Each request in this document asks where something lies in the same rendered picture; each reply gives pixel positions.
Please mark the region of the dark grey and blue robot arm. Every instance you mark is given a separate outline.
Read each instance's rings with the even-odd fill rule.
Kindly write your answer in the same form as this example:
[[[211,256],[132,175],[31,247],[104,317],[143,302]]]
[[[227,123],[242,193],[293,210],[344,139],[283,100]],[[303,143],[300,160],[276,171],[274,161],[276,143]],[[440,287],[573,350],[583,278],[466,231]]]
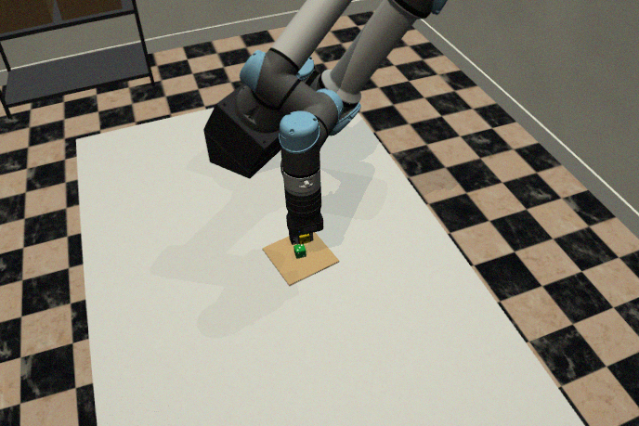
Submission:
[[[267,53],[256,50],[242,67],[239,119],[259,133],[280,130],[287,175],[314,175],[327,137],[358,114],[362,87],[412,24],[438,15],[447,1],[383,0],[334,68],[320,74],[311,55],[352,0],[306,0]]]

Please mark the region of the tan square mat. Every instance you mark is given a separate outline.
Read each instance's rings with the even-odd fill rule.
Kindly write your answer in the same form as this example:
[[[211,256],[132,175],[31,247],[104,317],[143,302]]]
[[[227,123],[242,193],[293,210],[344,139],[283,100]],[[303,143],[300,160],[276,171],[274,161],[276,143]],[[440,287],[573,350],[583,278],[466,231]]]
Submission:
[[[287,237],[262,248],[289,286],[340,262],[316,232],[304,244],[306,257],[296,259],[294,245]]]

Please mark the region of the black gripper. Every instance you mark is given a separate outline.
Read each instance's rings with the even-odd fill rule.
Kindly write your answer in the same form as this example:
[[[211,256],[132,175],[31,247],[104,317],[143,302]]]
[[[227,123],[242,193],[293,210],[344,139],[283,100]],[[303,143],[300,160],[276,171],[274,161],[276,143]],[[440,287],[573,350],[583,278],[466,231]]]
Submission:
[[[287,208],[287,227],[296,244],[299,236],[309,234],[313,241],[313,232],[323,229],[321,208],[320,168],[317,173],[306,178],[295,178],[280,169],[283,176],[285,201]]]

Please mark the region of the green die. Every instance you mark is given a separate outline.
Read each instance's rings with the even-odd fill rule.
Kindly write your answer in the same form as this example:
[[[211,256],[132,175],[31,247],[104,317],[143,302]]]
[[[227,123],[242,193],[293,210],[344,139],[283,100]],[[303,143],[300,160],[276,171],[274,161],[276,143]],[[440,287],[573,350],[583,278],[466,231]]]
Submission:
[[[304,244],[294,245],[293,248],[294,248],[294,254],[296,256],[296,259],[306,257],[306,248]]]

